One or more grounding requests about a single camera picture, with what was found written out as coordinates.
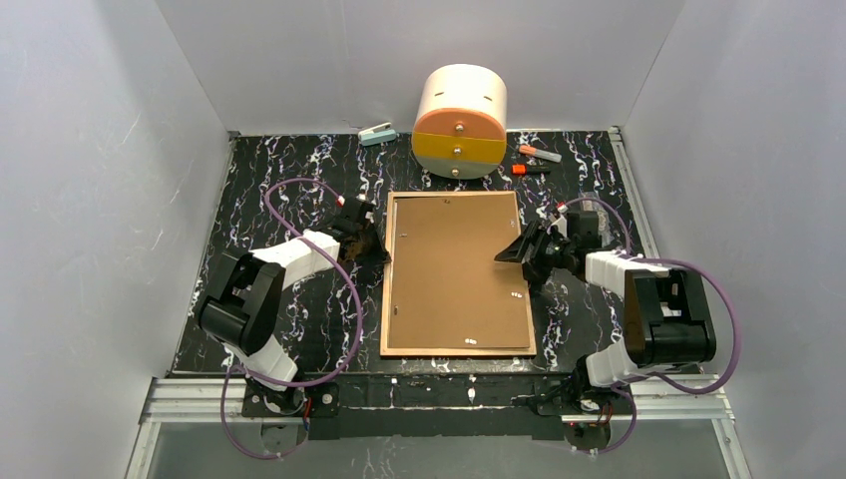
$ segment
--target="marker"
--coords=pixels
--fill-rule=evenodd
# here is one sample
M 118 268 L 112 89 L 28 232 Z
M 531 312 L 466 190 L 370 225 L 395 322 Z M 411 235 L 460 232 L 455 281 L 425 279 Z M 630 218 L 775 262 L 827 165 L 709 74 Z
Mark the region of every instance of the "marker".
M 534 165 L 512 165 L 511 166 L 511 174 L 512 175 L 539 175 L 541 173 L 549 173 L 549 167 L 536 167 Z
M 530 157 L 540 158 L 541 160 L 546 160 L 548 162 L 561 162 L 561 155 L 553 152 L 545 152 L 543 150 L 538 150 L 537 148 L 530 147 L 529 145 L 521 145 L 520 148 L 517 149 L 517 151 L 522 153 L 523 155 L 529 155 Z

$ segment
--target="cable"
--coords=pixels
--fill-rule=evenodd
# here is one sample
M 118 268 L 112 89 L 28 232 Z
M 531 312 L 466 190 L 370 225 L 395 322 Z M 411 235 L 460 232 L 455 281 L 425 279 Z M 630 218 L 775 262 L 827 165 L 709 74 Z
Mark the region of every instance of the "cable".
M 277 212 L 273 208 L 273 205 L 270 202 L 270 195 L 273 192 L 275 192 L 276 190 L 278 190 L 279 188 L 281 188 L 285 185 L 289 185 L 289 184 L 292 184 L 292 183 L 314 183 L 314 184 L 316 184 L 316 185 L 318 185 L 318 186 L 320 186 L 320 187 L 322 187 L 326 190 L 329 190 L 329 192 L 332 193 L 333 195 L 335 195 L 336 198 L 339 198 L 340 195 L 338 194 L 338 192 L 333 190 L 332 187 L 330 187 L 329 185 L 327 185 L 324 182 L 321 182 L 320 180 L 315 180 L 315 179 L 310 179 L 310 178 L 295 178 L 295 179 L 292 179 L 292 180 L 286 180 L 284 182 L 280 182 L 280 183 L 270 187 L 264 193 L 263 201 L 264 201 L 264 204 L 267 206 L 267 209 L 270 211 L 270 214 L 273 215 L 277 220 L 279 220 L 279 222 L 282 223 L 282 225 L 285 227 L 286 230 L 290 231 L 292 235 L 294 235 L 296 238 L 299 238 L 299 240 L 304 242 L 305 245 L 307 245 L 308 247 L 310 247 L 311 249 L 316 251 L 318 254 L 323 256 L 327 261 L 329 261 L 329 264 L 331 264 L 332 267 L 334 267 L 341 274 L 341 277 L 344 279 L 346 284 L 349 286 L 350 292 L 352 293 L 353 302 L 355 303 L 355 312 L 356 312 L 356 319 L 357 319 L 356 330 L 355 330 L 355 338 L 352 341 L 352 345 L 350 345 L 350 348 L 349 348 L 349 351 L 347 352 L 346 357 L 343 359 L 343 361 L 341 361 L 341 363 L 338 365 L 338 367 L 335 368 L 334 371 L 332 371 L 332 372 L 330 372 L 330 373 L 328 373 L 328 374 L 326 374 L 322 377 L 319 377 L 317 379 L 313 379 L 311 381 L 299 381 L 299 382 L 279 381 L 279 380 L 274 379 L 272 377 L 265 376 L 264 374 L 260 374 L 260 373 L 254 372 L 254 371 L 250 371 L 244 366 L 230 366 L 226 370 L 226 377 L 223 380 L 223 392 L 220 396 L 220 423 L 223 425 L 223 432 L 226 434 L 226 437 L 228 438 L 229 442 L 232 444 L 232 446 L 234 446 L 235 449 L 237 449 L 239 452 L 241 452 L 242 454 L 244 454 L 248 457 L 251 457 L 253 459 L 260 459 L 260 460 L 272 460 L 272 459 L 278 459 L 278 458 L 287 456 L 288 454 L 291 454 L 291 453 L 295 452 L 297 449 L 299 449 L 299 447 L 302 444 L 305 443 L 305 440 L 303 440 L 303 442 L 297 444 L 293 448 L 291 448 L 291 449 L 289 449 L 285 452 L 281 452 L 281 453 L 277 453 L 277 454 L 258 454 L 258 453 L 250 451 L 249 449 L 244 447 L 242 444 L 240 444 L 237 441 L 237 439 L 235 439 L 234 435 L 232 434 L 232 431 L 229 429 L 229 425 L 226 423 L 226 413 L 225 413 L 226 389 L 228 388 L 229 378 L 231 377 L 232 371 L 233 370 L 242 371 L 245 374 L 249 374 L 249 375 L 251 375 L 251 376 L 253 376 L 257 379 L 261 379 L 262 381 L 269 382 L 271 384 L 277 384 L 277 385 L 280 385 L 280 386 L 286 386 L 286 387 L 310 387 L 310 386 L 315 386 L 317 384 L 322 384 L 324 382 L 332 380 L 335 376 L 340 374 L 340 372 L 342 370 L 344 370 L 349 365 L 350 361 L 352 361 L 352 358 L 355 357 L 355 355 L 358 353 L 358 348 L 361 345 L 361 332 L 364 329 L 364 313 L 363 313 L 363 310 L 362 310 L 362 307 L 361 307 L 361 298 L 358 296 L 358 291 L 355 289 L 355 284 L 352 282 L 352 278 L 349 277 L 349 274 L 347 274 L 347 272 L 343 269 L 343 267 L 341 267 L 341 265 L 328 252 L 326 252 L 325 250 L 323 250 L 321 247 L 314 244 L 310 240 L 304 238 L 302 236 L 302 233 L 297 231 L 296 228 L 294 228 L 292 224 L 287 222 L 285 220 L 285 218 L 282 215 L 280 215 L 279 212 Z M 303 427 L 304 427 L 305 432 L 306 432 L 306 436 L 305 436 L 306 440 L 308 439 L 307 417 L 308 417 L 308 413 L 310 412 L 310 410 L 311 410 L 311 398 L 308 399 L 308 404 L 306 405 L 306 410 L 305 410 L 305 413 L 303 414 L 303 417 L 302 417 Z
M 609 402 L 609 415 L 605 421 L 603 421 L 603 425 L 608 425 L 611 422 L 611 417 L 614 415 L 614 405 Z
M 611 386 L 611 390 L 613 392 L 619 394 L 620 396 L 624 397 L 626 399 L 626 401 L 629 402 L 629 406 L 632 407 L 632 422 L 629 423 L 629 428 L 626 430 L 626 433 L 623 434 L 623 437 L 621 437 L 617 442 L 615 442 L 611 446 L 608 446 L 604 449 L 592 449 L 590 451 L 584 451 L 584 452 L 586 452 L 588 454 L 591 454 L 593 451 L 596 451 L 597 454 L 606 454 L 606 453 L 612 452 L 615 449 L 622 446 L 623 443 L 628 441 L 629 437 L 632 436 L 632 432 L 635 431 L 635 425 L 637 424 L 637 405 L 635 404 L 635 400 L 632 399 L 632 396 L 629 395 L 627 392 L 623 391 L 621 389 L 621 386 L 623 386 L 623 384 L 616 383 L 613 386 Z
M 237 441 L 237 439 L 235 439 L 234 434 L 232 434 L 231 429 L 229 429 L 229 425 L 226 423 L 226 409 L 225 409 L 226 390 L 229 387 L 229 378 L 231 377 L 233 370 L 243 371 L 243 369 L 240 366 L 230 366 L 226 370 L 226 377 L 223 379 L 223 393 L 220 395 L 220 424 L 223 425 L 223 432 L 226 433 L 226 437 L 229 439 L 229 442 L 232 444 L 232 446 L 234 446 L 235 449 L 240 451 L 240 453 L 245 455 L 245 456 L 251 457 L 253 459 L 260 459 L 260 460 L 263 460 L 263 461 L 269 461 L 269 460 L 279 459 L 279 458 L 285 457 L 288 454 L 292 454 L 297 449 L 299 449 L 299 447 L 301 445 L 305 444 L 305 440 L 303 440 L 302 442 L 293 446 L 292 448 L 288 449 L 285 452 L 279 452 L 279 453 L 276 453 L 276 454 L 258 454 L 257 452 L 250 451 L 249 449 L 244 447 L 243 444 L 239 443 Z M 308 439 L 308 435 L 307 435 L 308 429 L 307 428 L 305 429 L 305 432 L 306 432 L 305 439 Z
M 326 183 L 315 180 L 312 178 L 294 178 L 291 180 L 285 180 L 284 182 L 277 183 L 273 185 L 266 192 L 264 192 L 264 204 L 267 206 L 267 209 L 270 211 L 270 214 L 273 215 L 274 218 L 279 220 L 282 223 L 282 226 L 285 227 L 286 230 L 290 231 L 292 235 L 296 238 L 299 238 L 300 241 L 304 242 L 305 245 L 313 249 L 315 252 L 323 256 L 329 264 L 334 267 L 338 273 L 340 273 L 341 277 L 343 278 L 344 282 L 349 286 L 349 290 L 352 293 L 352 300 L 355 303 L 355 315 L 356 315 L 356 324 L 355 324 L 355 336 L 352 339 L 352 345 L 349 347 L 349 351 L 346 354 L 346 357 L 341 361 L 338 367 L 335 368 L 334 371 L 322 376 L 318 377 L 317 379 L 312 379 L 310 381 L 280 381 L 278 379 L 274 379 L 269 376 L 265 376 L 264 374 L 260 374 L 258 372 L 250 371 L 248 369 L 244 369 L 246 374 L 249 374 L 257 379 L 261 379 L 264 382 L 268 382 L 270 384 L 276 384 L 279 386 L 286 386 L 286 387 L 311 387 L 316 386 L 318 384 L 322 384 L 324 382 L 331 381 L 335 378 L 338 374 L 341 373 L 349 363 L 352 361 L 352 358 L 358 353 L 358 348 L 361 346 L 361 333 L 364 330 L 364 311 L 361 306 L 361 298 L 358 296 L 358 291 L 355 289 L 355 284 L 352 282 L 352 278 L 349 277 L 349 274 L 344 270 L 344 268 L 336 261 L 328 252 L 323 250 L 317 244 L 306 239 L 302 233 L 300 233 L 296 228 L 293 227 L 291 223 L 285 220 L 285 218 L 273 207 L 273 204 L 270 202 L 270 195 L 273 194 L 276 190 L 284 187 L 285 185 L 290 185 L 292 183 L 314 183 L 326 190 L 329 190 L 330 193 L 335 195 L 336 198 L 339 198 L 338 192 L 333 190 L 329 185 Z
M 722 302 L 725 303 L 725 308 L 728 310 L 728 318 L 731 320 L 731 333 L 733 335 L 733 339 L 731 341 L 731 356 L 728 359 L 728 365 L 725 366 L 725 371 L 720 374 L 719 379 L 717 379 L 713 384 L 707 385 L 700 389 L 696 389 L 679 384 L 670 379 L 666 374 L 662 372 L 653 372 L 650 375 L 663 379 L 670 386 L 678 389 L 681 392 L 686 392 L 687 394 L 707 394 L 724 386 L 725 383 L 728 382 L 728 379 L 731 378 L 731 375 L 734 374 L 734 370 L 737 369 L 737 363 L 740 361 L 740 350 L 742 349 L 743 344 L 742 332 L 740 331 L 740 326 L 737 324 L 736 319 L 737 313 L 734 309 L 734 303 L 731 301 L 731 298 L 728 297 L 728 292 L 726 292 L 725 288 L 723 288 L 719 281 L 717 281 L 716 278 L 713 277 L 709 272 L 687 261 L 682 261 L 679 259 L 664 259 L 652 257 L 638 257 L 634 258 L 634 261 L 646 262 L 649 264 L 672 264 L 675 266 L 685 267 L 687 269 L 690 269 L 691 271 L 699 273 L 699 275 L 704 277 L 705 280 L 708 281 L 711 286 L 713 286 L 720 299 L 722 299 Z
M 570 200 L 568 202 L 565 202 L 564 206 L 568 207 L 569 205 L 581 202 L 595 202 L 599 205 L 602 205 L 606 210 L 613 214 L 617 221 L 620 223 L 620 227 L 623 229 L 623 233 L 626 236 L 626 250 L 624 251 L 624 253 L 628 254 L 630 251 L 632 251 L 632 237 L 629 235 L 629 230 L 626 228 L 626 222 L 623 221 L 623 217 L 621 217 L 620 214 L 617 213 L 617 210 L 615 210 L 614 208 L 612 208 L 611 205 L 602 200 L 587 197 Z M 731 301 L 731 298 L 728 297 L 728 292 L 726 292 L 725 288 L 722 287 L 722 285 L 719 283 L 719 281 L 717 281 L 714 276 L 712 276 L 709 272 L 705 271 L 704 269 L 691 262 L 682 261 L 680 259 L 664 259 L 660 257 L 629 257 L 633 261 L 637 262 L 645 262 L 649 264 L 672 264 L 675 266 L 685 267 L 687 269 L 690 269 L 691 271 L 697 272 L 700 276 L 704 277 L 705 280 L 708 281 L 708 283 L 710 283 L 710 285 L 719 295 L 720 299 L 722 299 L 722 302 L 725 304 L 725 308 L 728 310 L 728 318 L 731 321 L 731 333 L 733 336 L 733 339 L 731 341 L 731 356 L 728 359 L 728 365 L 725 367 L 725 371 L 720 374 L 719 379 L 717 379 L 713 384 L 707 385 L 700 389 L 696 389 L 679 384 L 674 380 L 670 379 L 666 374 L 662 372 L 653 372 L 650 373 L 649 376 L 659 377 L 670 386 L 678 389 L 681 392 L 686 392 L 687 394 L 707 394 L 724 386 L 725 383 L 728 382 L 728 379 L 731 378 L 731 375 L 734 374 L 734 370 L 737 368 L 737 363 L 740 361 L 740 351 L 742 349 L 743 343 L 742 332 L 740 331 L 740 326 L 737 323 L 737 313 L 734 309 L 734 303 Z M 635 381 L 629 381 L 629 383 L 639 382 L 644 379 L 645 377 Z
M 594 426 L 599 426 L 600 424 L 603 423 L 603 417 L 605 417 L 605 415 L 606 415 L 606 408 L 608 408 L 608 405 L 604 404 L 603 408 L 600 409 L 600 417 L 597 418 L 597 422 L 595 422 L 593 424 Z
M 305 412 L 302 413 L 302 427 L 305 428 L 305 432 L 308 432 L 308 413 L 311 412 L 311 401 L 312 398 L 308 398 L 308 404 L 305 406 Z
M 617 213 L 617 210 L 615 210 L 614 207 L 612 207 L 608 203 L 600 200 L 599 198 L 588 198 L 588 197 L 580 197 L 580 198 L 576 198 L 574 200 L 570 200 L 568 202 L 564 202 L 564 206 L 569 207 L 571 205 L 575 205 L 576 203 L 586 203 L 586 202 L 593 202 L 593 203 L 596 203 L 596 204 L 602 206 L 603 208 L 605 208 L 608 211 L 608 213 L 612 214 L 614 216 L 614 218 L 617 219 L 617 221 L 620 223 L 620 227 L 623 229 L 623 236 L 626 239 L 626 251 L 631 251 L 632 250 L 632 236 L 629 234 L 629 229 L 626 228 L 626 222 L 623 221 L 623 217 L 621 217 L 620 214 Z

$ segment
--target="brown cardboard backing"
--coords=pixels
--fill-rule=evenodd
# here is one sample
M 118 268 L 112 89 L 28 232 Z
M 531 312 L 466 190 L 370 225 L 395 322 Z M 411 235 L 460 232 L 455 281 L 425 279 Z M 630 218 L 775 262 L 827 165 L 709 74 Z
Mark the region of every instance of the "brown cardboard backing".
M 534 355 L 518 264 L 493 261 L 520 233 L 513 192 L 389 197 L 382 353 Z

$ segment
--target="orange marker cap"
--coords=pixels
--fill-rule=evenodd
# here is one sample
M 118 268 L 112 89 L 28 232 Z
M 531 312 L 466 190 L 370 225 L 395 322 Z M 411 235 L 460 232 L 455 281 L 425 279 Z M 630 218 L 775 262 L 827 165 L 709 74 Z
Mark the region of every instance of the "orange marker cap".
M 523 155 L 529 155 L 530 157 L 533 157 L 537 150 L 537 148 L 530 147 L 529 145 L 521 145 L 520 148 L 517 149 L 518 152 L 522 153 Z

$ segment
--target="purple cable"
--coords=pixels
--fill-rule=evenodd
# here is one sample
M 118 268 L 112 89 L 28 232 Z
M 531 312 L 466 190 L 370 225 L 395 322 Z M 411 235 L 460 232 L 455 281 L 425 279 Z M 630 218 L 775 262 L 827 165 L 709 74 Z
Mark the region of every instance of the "purple cable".
M 734 309 L 734 303 L 731 302 L 731 298 L 728 297 L 728 292 L 726 292 L 725 288 L 722 287 L 719 281 L 717 281 L 716 278 L 713 277 L 709 272 L 687 261 L 682 261 L 680 259 L 663 259 L 660 257 L 637 257 L 634 258 L 634 261 L 647 262 L 649 264 L 672 264 L 675 266 L 685 267 L 687 269 L 690 269 L 691 271 L 699 273 L 699 275 L 704 277 L 705 280 L 708 281 L 711 286 L 713 286 L 716 293 L 719 294 L 720 299 L 722 299 L 722 302 L 725 303 L 725 308 L 728 310 L 728 318 L 731 320 L 731 333 L 734 336 L 731 343 L 731 357 L 728 359 L 728 365 L 725 367 L 725 371 L 720 374 L 719 379 L 717 379 L 713 384 L 705 386 L 701 389 L 695 389 L 673 381 L 662 372 L 654 372 L 651 375 L 660 377 L 661 379 L 666 381 L 666 383 L 670 386 L 678 389 L 681 392 L 686 392 L 687 394 L 707 394 L 724 386 L 725 383 L 728 382 L 728 379 L 731 378 L 731 375 L 734 374 L 734 370 L 737 369 L 737 363 L 740 361 L 740 350 L 742 349 L 743 344 L 740 326 L 737 324 L 737 319 L 735 318 L 737 316 L 737 313 Z
M 270 211 L 270 214 L 273 215 L 274 218 L 279 220 L 279 222 L 282 223 L 282 226 L 285 227 L 286 230 L 290 231 L 292 235 L 299 238 L 299 240 L 304 242 L 305 245 L 307 245 L 308 247 L 319 253 L 321 256 L 326 258 L 326 260 L 329 261 L 329 264 L 331 264 L 332 267 L 334 267 L 340 273 L 343 280 L 349 286 L 349 290 L 352 293 L 352 300 L 355 303 L 355 338 L 353 338 L 352 340 L 352 345 L 349 347 L 349 352 L 347 352 L 346 357 L 344 357 L 343 361 L 341 361 L 338 367 L 336 367 L 334 371 L 326 374 L 325 376 L 318 377 L 317 379 L 312 379 L 310 381 L 288 382 L 280 381 L 278 379 L 265 376 L 264 374 L 250 371 L 246 368 L 244 369 L 244 371 L 246 372 L 246 374 L 261 379 L 262 381 L 269 382 L 270 384 L 276 384 L 279 386 L 286 387 L 311 387 L 334 379 L 335 376 L 337 376 L 341 373 L 341 371 L 346 369 L 346 367 L 352 361 L 352 358 L 355 357 L 356 353 L 358 353 L 358 348 L 361 346 L 361 332 L 364 330 L 364 312 L 363 308 L 361 307 L 361 298 L 358 296 L 358 291 L 355 289 L 355 284 L 352 282 L 352 278 L 349 277 L 349 274 L 347 274 L 344 268 L 328 252 L 324 251 L 323 248 L 304 238 L 302 233 L 297 231 L 291 223 L 286 221 L 285 218 L 283 218 L 282 215 L 279 214 L 279 212 L 273 207 L 273 204 L 270 202 L 270 195 L 272 195 L 273 192 L 280 189 L 281 187 L 284 187 L 285 185 L 290 185 L 292 183 L 314 183 L 329 190 L 333 195 L 335 195 L 336 198 L 339 197 L 339 194 L 335 190 L 333 190 L 329 185 L 320 180 L 315 180 L 311 178 L 294 178 L 291 180 L 285 180 L 281 183 L 277 183 L 276 185 L 273 185 L 272 187 L 267 189 L 267 191 L 264 192 L 264 204 L 267 206 L 267 210 Z
M 621 217 L 620 214 L 617 213 L 617 210 L 615 210 L 614 207 L 612 207 L 608 203 L 600 200 L 599 198 L 580 197 L 580 198 L 576 198 L 574 200 L 570 200 L 568 202 L 565 202 L 564 206 L 569 207 L 571 205 L 575 205 L 576 203 L 585 203 L 585 202 L 594 202 L 594 203 L 602 206 L 606 210 L 608 210 L 608 212 L 610 214 L 614 215 L 614 218 L 616 218 L 617 221 L 620 223 L 620 228 L 623 229 L 623 236 L 626 238 L 626 252 L 632 251 L 632 236 L 629 234 L 629 229 L 626 228 L 626 222 L 623 221 L 623 217 Z
M 624 235 L 626 235 L 626 251 L 625 251 L 625 253 L 629 253 L 629 252 L 632 251 L 632 237 L 629 235 L 629 230 L 626 228 L 626 222 L 623 221 L 623 217 L 621 217 L 620 214 L 617 213 L 617 210 L 615 210 L 614 208 L 612 208 L 611 205 L 609 205 L 608 203 L 606 203 L 602 200 L 599 200 L 599 199 L 596 199 L 596 198 L 587 198 L 587 197 L 581 197 L 581 198 L 576 198 L 574 200 L 570 200 L 568 202 L 565 202 L 564 206 L 568 207 L 568 206 L 573 205 L 575 203 L 581 203 L 581 202 L 595 202 L 599 205 L 602 205 L 606 210 L 608 210 L 612 215 L 614 215 L 614 217 L 620 223 L 620 227 L 623 229 Z M 714 382 L 713 384 L 710 384 L 708 386 L 705 386 L 701 389 L 695 389 L 695 388 L 692 388 L 692 387 L 687 387 L 687 386 L 681 385 L 681 384 L 673 381 L 672 379 L 669 378 L 669 376 L 667 376 L 666 374 L 663 374 L 662 372 L 654 372 L 650 375 L 663 379 L 670 386 L 678 389 L 681 392 L 686 392 L 687 394 L 707 394 L 709 392 L 713 392 L 713 391 L 719 389 L 720 387 L 724 386 L 725 383 L 728 382 L 728 379 L 731 378 L 731 375 L 734 374 L 734 370 L 737 368 L 737 363 L 740 361 L 740 350 L 742 349 L 742 342 L 743 342 L 742 341 L 742 333 L 740 332 L 740 326 L 737 324 L 737 319 L 736 319 L 737 314 L 736 314 L 736 311 L 734 309 L 734 303 L 731 301 L 731 298 L 728 297 L 728 292 L 726 292 L 725 288 L 722 287 L 722 285 L 719 283 L 719 281 L 717 281 L 716 278 L 713 277 L 709 272 L 705 271 L 704 269 L 700 268 L 699 266 L 697 266 L 697 265 L 695 265 L 691 262 L 682 261 L 680 259 L 664 259 L 664 258 L 659 258 L 659 257 L 634 257 L 634 256 L 627 256 L 627 257 L 630 257 L 632 260 L 638 261 L 638 262 L 646 262 L 646 263 L 649 263 L 649 264 L 672 264 L 672 265 L 675 265 L 675 266 L 685 267 L 687 269 L 690 269 L 691 271 L 697 272 L 699 275 L 704 277 L 705 280 L 708 281 L 711 286 L 713 286 L 714 290 L 719 295 L 720 299 L 722 299 L 722 302 L 725 303 L 725 308 L 728 310 L 728 318 L 731 320 L 731 332 L 732 332 L 732 335 L 733 335 L 733 340 L 732 340 L 732 343 L 731 343 L 731 356 L 728 360 L 728 365 L 725 367 L 725 371 L 720 375 L 719 379 L 717 379 L 716 382 Z
M 629 423 L 629 429 L 626 429 L 626 433 L 623 437 L 620 438 L 619 441 L 615 442 L 613 445 L 606 447 L 605 449 L 597 449 L 597 454 L 605 454 L 611 452 L 618 447 L 622 446 L 624 442 L 629 440 L 629 436 L 635 431 L 635 425 L 637 424 L 637 405 L 635 404 L 635 400 L 632 398 L 630 394 L 620 389 L 623 384 L 617 383 L 611 386 L 611 391 L 619 394 L 620 396 L 624 397 L 626 401 L 629 402 L 629 406 L 632 407 L 632 422 Z
M 288 449 L 285 452 L 280 452 L 278 454 L 258 454 L 256 452 L 250 451 L 249 449 L 244 447 L 241 443 L 239 443 L 237 441 L 237 439 L 235 439 L 234 434 L 232 434 L 231 429 L 229 429 L 229 425 L 226 423 L 226 412 L 225 412 L 226 389 L 229 387 L 229 378 L 232 375 L 233 369 L 240 370 L 240 368 L 238 368 L 238 366 L 230 366 L 229 369 L 226 370 L 226 377 L 223 379 L 223 394 L 220 396 L 220 424 L 223 425 L 223 432 L 226 433 L 226 437 L 229 439 L 229 442 L 232 444 L 232 446 L 234 446 L 235 449 L 240 451 L 241 454 L 243 454 L 245 456 L 251 457 L 253 459 L 261 459 L 263 461 L 280 459 L 282 457 L 287 456 L 288 454 L 292 454 L 292 453 L 296 452 L 301 445 L 305 444 L 304 440 L 302 442 L 300 442 L 299 444 L 293 446 L 292 448 Z
M 623 234 L 626 236 L 626 250 L 624 251 L 624 253 L 626 253 L 627 256 L 628 256 L 628 253 L 632 252 L 632 237 L 629 234 L 629 229 L 626 228 L 626 222 L 623 221 L 623 217 L 621 217 L 620 214 L 617 212 L 617 210 L 612 208 L 611 205 L 609 205 L 608 203 L 606 203 L 602 200 L 595 199 L 595 198 L 587 198 L 587 197 L 576 198 L 574 200 L 570 200 L 568 202 L 565 202 L 564 205 L 566 207 L 568 207 L 568 206 L 573 205 L 575 203 L 582 203 L 582 202 L 594 202 L 594 203 L 597 203 L 599 205 L 602 205 L 603 208 L 605 208 L 612 215 L 614 215 L 614 217 L 620 223 L 620 227 L 623 229 Z M 710 283 L 710 285 L 714 288 L 716 293 L 719 295 L 720 299 L 722 299 L 722 302 L 725 304 L 725 308 L 728 310 L 728 318 L 731 320 L 731 332 L 733 334 L 733 340 L 732 340 L 732 344 L 731 344 L 731 357 L 728 360 L 728 365 L 726 366 L 725 371 L 720 375 L 719 379 L 717 379 L 713 384 L 707 385 L 707 386 L 700 388 L 700 389 L 696 389 L 696 388 L 687 387 L 687 386 L 684 386 L 682 384 L 679 384 L 679 383 L 675 382 L 674 380 L 670 379 L 669 376 L 667 376 L 666 374 L 664 374 L 662 372 L 654 372 L 654 373 L 650 374 L 650 376 L 659 377 L 660 379 L 662 379 L 664 382 L 666 382 L 670 386 L 678 389 L 679 391 L 685 392 L 687 394 L 707 394 L 707 393 L 713 392 L 713 391 L 719 389 L 720 387 L 724 386 L 725 383 L 728 382 L 728 379 L 731 378 L 731 375 L 734 374 L 734 370 L 737 368 L 737 363 L 740 361 L 740 350 L 742 349 L 742 333 L 740 331 L 740 326 L 737 323 L 737 319 L 736 319 L 737 314 L 736 314 L 736 310 L 734 308 L 734 303 L 731 301 L 731 298 L 728 297 L 728 292 L 726 292 L 725 288 L 722 287 L 722 285 L 719 283 L 719 281 L 717 281 L 716 278 L 713 277 L 709 272 L 703 270 L 702 268 L 696 266 L 695 264 L 693 264 L 691 262 L 682 261 L 680 259 L 663 259 L 663 258 L 652 258 L 652 257 L 632 257 L 632 260 L 639 261 L 639 262 L 646 262 L 646 263 L 649 263 L 649 264 L 672 264 L 672 265 L 676 265 L 676 266 L 685 267 L 685 268 L 690 269 L 694 272 L 697 272 L 699 275 L 704 277 L 706 281 L 708 281 Z M 643 381 L 644 379 L 646 379 L 646 378 L 645 377 L 638 378 L 638 379 L 635 379 L 633 381 L 629 381 L 629 383 L 640 382 L 640 381 Z M 598 454 L 605 454 L 607 452 L 611 452 L 611 451 L 614 451 L 615 449 L 619 448 L 629 439 L 629 437 L 632 435 L 632 432 L 635 430 L 635 425 L 637 423 L 637 406 L 635 405 L 635 400 L 632 398 L 632 396 L 621 389 L 622 386 L 625 386 L 625 384 L 621 383 L 621 382 L 615 383 L 614 385 L 611 386 L 611 390 L 613 392 L 617 393 L 618 395 L 624 397 L 626 399 L 626 401 L 628 401 L 629 404 L 631 405 L 631 407 L 632 407 L 632 423 L 629 424 L 629 429 L 626 430 L 626 434 L 624 434 L 623 437 L 621 437 L 619 441 L 617 441 L 616 443 L 614 443 L 614 445 L 609 446 L 605 449 L 599 449 L 597 451 Z

